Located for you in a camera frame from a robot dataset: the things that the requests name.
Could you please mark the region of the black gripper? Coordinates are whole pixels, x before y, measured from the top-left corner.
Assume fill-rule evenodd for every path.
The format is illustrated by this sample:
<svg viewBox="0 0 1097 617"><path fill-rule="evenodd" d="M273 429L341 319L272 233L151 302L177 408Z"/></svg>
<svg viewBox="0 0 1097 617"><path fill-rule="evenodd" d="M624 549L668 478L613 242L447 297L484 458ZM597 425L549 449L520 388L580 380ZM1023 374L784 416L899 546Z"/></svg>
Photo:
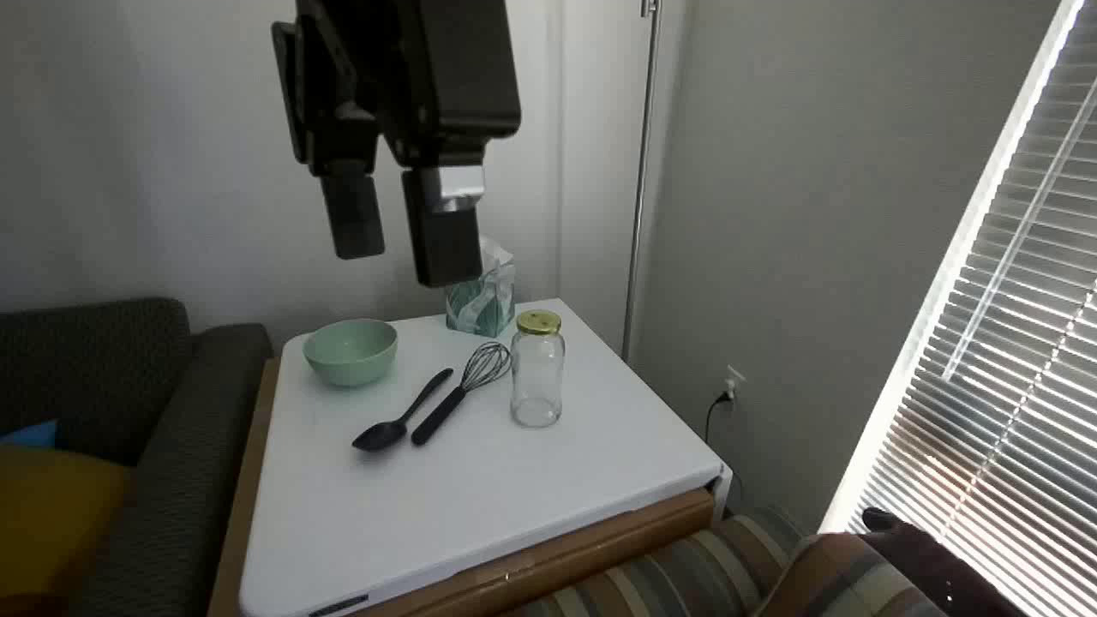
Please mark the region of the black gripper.
<svg viewBox="0 0 1097 617"><path fill-rule="evenodd" d="M405 167L405 206L413 210L416 273L425 287L470 281L484 272L472 210L486 193L486 134L431 124L422 109L407 126L336 104L300 114L300 160L320 177L341 262L383 249L374 160L388 144Z"/></svg>

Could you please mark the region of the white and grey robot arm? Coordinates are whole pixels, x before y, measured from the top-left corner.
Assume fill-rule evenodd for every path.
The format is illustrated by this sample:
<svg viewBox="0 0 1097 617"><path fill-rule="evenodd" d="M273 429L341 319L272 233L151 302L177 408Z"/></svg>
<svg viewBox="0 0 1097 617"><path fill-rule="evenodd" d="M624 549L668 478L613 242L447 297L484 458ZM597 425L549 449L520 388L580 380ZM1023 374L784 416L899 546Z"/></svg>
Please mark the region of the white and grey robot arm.
<svg viewBox="0 0 1097 617"><path fill-rule="evenodd" d="M272 41L293 150L323 186L336 254L383 249L374 160L388 144L420 281L477 278L486 144L520 126L504 0L295 0Z"/></svg>

